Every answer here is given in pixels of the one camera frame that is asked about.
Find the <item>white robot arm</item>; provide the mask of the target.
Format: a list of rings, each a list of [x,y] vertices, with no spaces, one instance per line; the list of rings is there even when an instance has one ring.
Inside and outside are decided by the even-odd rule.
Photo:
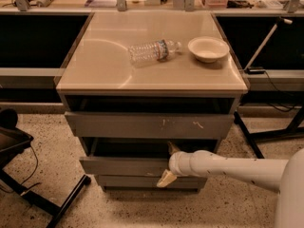
[[[168,168],[157,182],[159,188],[178,177],[227,176],[277,193],[275,228],[304,227],[303,149],[288,160],[227,158],[206,150],[186,153],[172,142],[168,149]]]

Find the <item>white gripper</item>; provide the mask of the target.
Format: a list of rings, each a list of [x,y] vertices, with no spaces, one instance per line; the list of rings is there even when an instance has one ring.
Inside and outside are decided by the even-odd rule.
[[[169,159],[169,169],[165,169],[161,175],[161,178],[157,182],[159,188],[164,188],[175,181],[178,177],[196,177],[198,174],[192,167],[192,162],[196,158],[196,153],[186,153],[180,151],[180,149],[172,142],[168,142],[168,151],[172,155]]]

